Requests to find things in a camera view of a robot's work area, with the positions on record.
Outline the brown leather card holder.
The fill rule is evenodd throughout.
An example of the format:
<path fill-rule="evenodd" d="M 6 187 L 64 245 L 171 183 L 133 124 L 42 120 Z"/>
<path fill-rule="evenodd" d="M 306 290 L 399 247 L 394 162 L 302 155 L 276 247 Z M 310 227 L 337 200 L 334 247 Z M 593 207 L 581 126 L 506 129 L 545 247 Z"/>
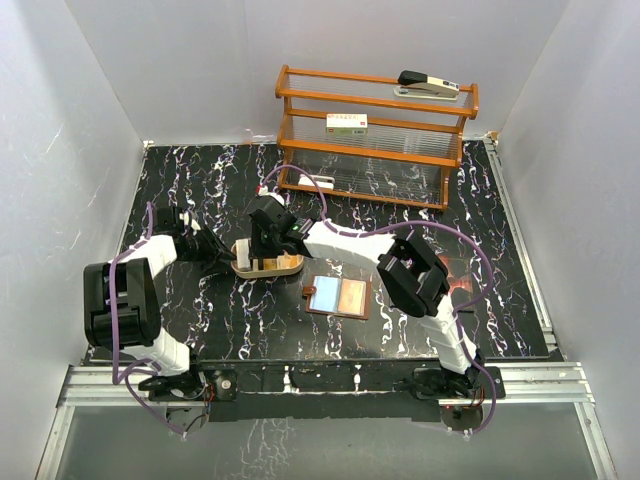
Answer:
<path fill-rule="evenodd" d="M 370 313 L 372 286 L 367 283 L 366 304 L 363 316 L 350 316 L 337 312 L 338 297 L 341 281 L 345 278 L 314 275 L 310 285 L 302 290 L 302 296 L 306 299 L 305 311 L 322 315 L 333 315 L 341 318 L 367 320 Z"/>

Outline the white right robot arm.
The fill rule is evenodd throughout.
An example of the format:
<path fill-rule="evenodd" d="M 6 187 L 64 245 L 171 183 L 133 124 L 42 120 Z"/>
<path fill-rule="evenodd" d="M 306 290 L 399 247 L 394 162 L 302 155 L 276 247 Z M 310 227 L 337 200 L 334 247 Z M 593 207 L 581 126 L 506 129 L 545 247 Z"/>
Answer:
<path fill-rule="evenodd" d="M 454 313 L 448 269 L 426 240 L 411 227 L 390 233 L 338 229 L 298 218 L 272 195 L 249 207 L 252 246 L 263 257 L 282 253 L 335 260 L 378 274 L 391 306 L 417 319 L 436 348 L 447 388 L 466 397 L 478 389 L 480 357 Z"/>

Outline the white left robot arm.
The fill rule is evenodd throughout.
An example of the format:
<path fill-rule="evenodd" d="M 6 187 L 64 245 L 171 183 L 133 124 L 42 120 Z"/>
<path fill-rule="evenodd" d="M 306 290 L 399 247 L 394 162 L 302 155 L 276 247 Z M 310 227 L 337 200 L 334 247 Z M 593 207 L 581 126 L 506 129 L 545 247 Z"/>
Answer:
<path fill-rule="evenodd" d="M 211 275 L 229 269 L 236 256 L 181 207 L 148 203 L 146 218 L 147 229 L 136 243 L 108 262 L 85 267 L 85 336 L 91 346 L 111 352 L 115 384 L 142 370 L 172 377 L 174 390 L 194 399 L 204 392 L 207 376 L 191 365 L 190 348 L 163 327 L 155 279 L 176 262 Z"/>

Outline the beige oval card tray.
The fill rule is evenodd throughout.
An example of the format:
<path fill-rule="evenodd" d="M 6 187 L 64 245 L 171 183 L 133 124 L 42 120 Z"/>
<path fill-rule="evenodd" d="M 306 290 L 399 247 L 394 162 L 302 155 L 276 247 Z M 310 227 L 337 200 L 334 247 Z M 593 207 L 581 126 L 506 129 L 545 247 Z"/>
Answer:
<path fill-rule="evenodd" d="M 231 247 L 236 259 L 231 262 L 234 273 L 245 280 L 290 276 L 300 272 L 304 266 L 302 255 L 284 253 L 276 258 L 258 259 L 250 256 L 249 238 L 238 239 Z"/>

